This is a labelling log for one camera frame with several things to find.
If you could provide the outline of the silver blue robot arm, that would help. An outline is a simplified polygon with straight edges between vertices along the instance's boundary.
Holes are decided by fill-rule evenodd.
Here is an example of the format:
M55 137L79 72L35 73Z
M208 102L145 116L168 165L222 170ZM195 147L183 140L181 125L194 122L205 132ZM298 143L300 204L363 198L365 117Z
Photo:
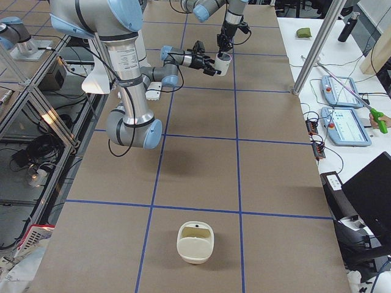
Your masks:
M212 1L212 0L184 0L180 1L181 10L178 13L192 13L201 23L208 20L221 7L225 7L224 21L222 22L221 32L217 34L217 46L219 51L217 56L222 57L224 52L229 52L236 45L234 36L239 29L244 34L251 34L249 25L244 21L244 10L248 1Z
M163 125L148 107L145 82L174 87L180 65L210 76L220 73L201 42L191 51L165 46L162 67L141 67L136 49L143 17L139 1L50 1L49 6L53 28L79 38L97 36L108 49L121 102L109 113L106 134L118 145L153 149L161 140Z

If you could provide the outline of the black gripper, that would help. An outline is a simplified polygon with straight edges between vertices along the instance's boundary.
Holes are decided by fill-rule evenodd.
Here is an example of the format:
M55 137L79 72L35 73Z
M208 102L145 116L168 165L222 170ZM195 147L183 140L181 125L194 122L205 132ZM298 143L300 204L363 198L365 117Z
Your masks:
M232 24L228 21L223 22L221 32L217 34L217 45L219 47L219 51L217 54L218 57L222 57L224 53L224 47L226 53L232 51L234 45L233 38L240 25L241 22L239 22L238 24Z
M190 68L193 69L203 69L203 74L214 76L215 74L219 75L221 74L221 70L216 70L213 67L213 64L215 63L215 60L211 58L210 56L204 56L204 55L192 55L191 56L191 64Z

